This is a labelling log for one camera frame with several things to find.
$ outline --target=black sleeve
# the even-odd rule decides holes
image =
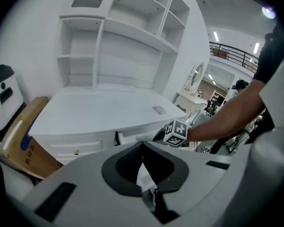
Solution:
[[[280,22],[265,36],[265,41],[253,79],[267,83],[284,58],[284,27]]]

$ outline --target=ceiling light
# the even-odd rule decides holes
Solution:
[[[216,38],[216,41],[219,42],[219,38],[218,38],[217,32],[214,31],[213,35],[214,35],[214,37]]]
[[[262,8],[262,12],[267,18],[275,18],[275,12],[271,8]]]
[[[259,48],[259,43],[256,43],[256,46],[255,46],[255,49],[254,49],[254,54],[256,54],[257,53],[257,50],[258,50],[258,48]]]

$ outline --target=brown cardboard box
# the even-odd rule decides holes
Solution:
[[[62,166],[28,135],[30,126],[47,103],[47,97],[36,97],[15,119],[0,150],[0,159],[5,164],[38,178],[46,178]]]

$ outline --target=human arm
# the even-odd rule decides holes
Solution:
[[[214,117],[188,131],[188,141],[206,141],[229,136],[255,119],[264,104],[259,92],[265,86],[260,80],[251,83],[233,99],[229,100]]]

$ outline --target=metal railing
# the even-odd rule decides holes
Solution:
[[[209,42],[209,48],[211,55],[226,59],[256,73],[258,63],[256,56],[235,47],[214,42]]]

